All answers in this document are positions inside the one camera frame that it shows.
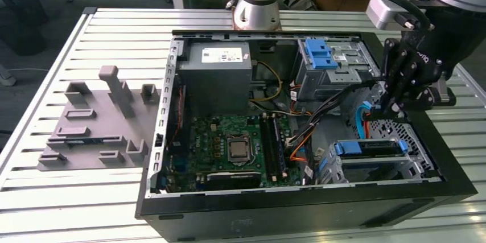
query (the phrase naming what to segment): motherboard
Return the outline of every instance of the motherboard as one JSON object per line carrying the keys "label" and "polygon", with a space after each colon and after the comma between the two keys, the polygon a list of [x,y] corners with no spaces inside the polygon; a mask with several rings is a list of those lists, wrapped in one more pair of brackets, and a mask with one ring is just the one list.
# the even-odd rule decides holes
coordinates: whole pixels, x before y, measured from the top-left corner
{"label": "motherboard", "polygon": [[297,185],[300,169],[286,166],[284,151],[290,135],[288,116],[193,118],[190,154],[174,158],[178,191]]}

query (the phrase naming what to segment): ram slot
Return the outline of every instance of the ram slot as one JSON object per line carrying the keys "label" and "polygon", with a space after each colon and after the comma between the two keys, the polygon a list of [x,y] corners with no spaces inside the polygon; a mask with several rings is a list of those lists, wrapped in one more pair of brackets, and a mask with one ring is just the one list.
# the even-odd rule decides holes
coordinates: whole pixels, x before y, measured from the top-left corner
{"label": "ram slot", "polygon": [[274,124],[274,138],[273,140],[276,140],[274,145],[277,147],[277,149],[274,150],[278,153],[278,161],[280,161],[280,173],[282,174],[282,176],[285,176],[285,171],[286,171],[286,158],[285,158],[285,148],[284,148],[284,142],[282,142],[282,138],[281,138],[281,127],[278,124],[278,120],[276,118],[273,119],[273,124]]}
{"label": "ram slot", "polygon": [[280,159],[280,146],[282,146],[282,143],[280,142],[280,134],[277,134],[278,131],[276,133],[276,122],[273,117],[262,116],[261,132],[268,179],[276,182],[282,178],[284,172]]}

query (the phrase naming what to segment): green circuit board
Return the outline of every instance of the green circuit board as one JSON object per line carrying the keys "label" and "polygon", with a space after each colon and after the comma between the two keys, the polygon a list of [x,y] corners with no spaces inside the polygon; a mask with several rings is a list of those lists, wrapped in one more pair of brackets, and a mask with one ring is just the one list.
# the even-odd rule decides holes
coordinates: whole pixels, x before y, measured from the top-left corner
{"label": "green circuit board", "polygon": [[[188,173],[178,176],[182,191],[197,191],[194,174],[210,174],[212,172],[261,172],[261,187],[296,185],[296,180],[300,179],[297,168],[289,168],[286,179],[277,182],[268,179],[260,118],[260,116],[218,116],[193,119]],[[285,139],[292,132],[286,116],[278,117],[278,124],[281,137]],[[252,157],[248,162],[236,163],[229,159],[229,142],[234,138],[249,141]]]}

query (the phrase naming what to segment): blue cable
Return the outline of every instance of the blue cable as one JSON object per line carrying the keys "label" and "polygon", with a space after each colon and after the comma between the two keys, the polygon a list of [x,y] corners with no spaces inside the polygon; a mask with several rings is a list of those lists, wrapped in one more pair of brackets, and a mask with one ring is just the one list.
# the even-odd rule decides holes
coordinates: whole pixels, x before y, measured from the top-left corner
{"label": "blue cable", "polygon": [[358,106],[357,108],[357,130],[358,130],[358,135],[360,135],[360,139],[366,139],[366,133],[365,133],[365,128],[362,125],[362,111],[368,109],[372,110],[372,104],[369,102],[364,102],[364,104],[361,106]]}

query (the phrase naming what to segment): slatted table surface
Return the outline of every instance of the slatted table surface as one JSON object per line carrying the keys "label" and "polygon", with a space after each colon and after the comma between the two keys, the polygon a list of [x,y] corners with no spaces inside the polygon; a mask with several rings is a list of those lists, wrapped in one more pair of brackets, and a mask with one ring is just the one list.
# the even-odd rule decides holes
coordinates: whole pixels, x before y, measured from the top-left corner
{"label": "slatted table surface", "polygon": [[[384,41],[399,32],[379,31],[364,13],[282,12],[284,30],[368,31]],[[109,89],[98,69],[117,65],[134,89],[162,86],[172,31],[229,30],[220,10],[98,9],[83,15],[34,101],[0,154],[0,242],[165,242],[134,218],[141,168],[37,170],[57,126],[71,80]],[[245,238],[232,242],[486,242],[486,108],[484,91],[460,67],[449,82],[456,107],[429,115],[475,181],[480,194],[380,229]]]}

